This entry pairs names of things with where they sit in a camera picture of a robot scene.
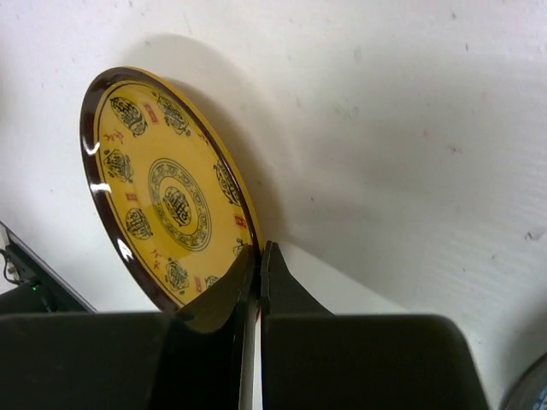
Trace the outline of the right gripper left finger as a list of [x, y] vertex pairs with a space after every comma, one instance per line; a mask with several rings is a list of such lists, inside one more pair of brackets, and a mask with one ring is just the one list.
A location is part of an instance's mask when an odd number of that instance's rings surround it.
[[176, 312], [61, 312], [43, 286], [1, 296], [4, 409], [249, 409], [256, 258]]

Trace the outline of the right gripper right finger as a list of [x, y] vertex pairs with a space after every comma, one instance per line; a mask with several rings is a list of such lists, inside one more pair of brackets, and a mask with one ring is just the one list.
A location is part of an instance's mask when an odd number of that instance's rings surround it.
[[485, 409], [466, 338], [435, 314], [334, 314], [267, 242], [260, 269], [266, 409]]

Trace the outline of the yellow patterned plate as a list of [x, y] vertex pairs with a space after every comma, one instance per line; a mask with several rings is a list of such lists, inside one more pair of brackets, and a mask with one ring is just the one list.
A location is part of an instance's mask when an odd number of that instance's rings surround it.
[[81, 153], [103, 226], [133, 279], [163, 311], [220, 280], [238, 255], [260, 255], [256, 211], [226, 145], [173, 83], [113, 67], [89, 85]]

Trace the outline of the blue white patterned plate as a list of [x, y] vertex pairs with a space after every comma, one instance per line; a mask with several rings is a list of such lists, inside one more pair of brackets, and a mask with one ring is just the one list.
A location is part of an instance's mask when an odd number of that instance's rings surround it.
[[539, 357], [503, 398], [501, 410], [546, 410], [546, 354]]

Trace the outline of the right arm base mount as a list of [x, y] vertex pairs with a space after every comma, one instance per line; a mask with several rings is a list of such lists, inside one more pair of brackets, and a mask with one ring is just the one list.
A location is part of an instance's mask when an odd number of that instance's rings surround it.
[[1, 295], [1, 313], [94, 313], [96, 309], [65, 279], [1, 224], [2, 277], [14, 288]]

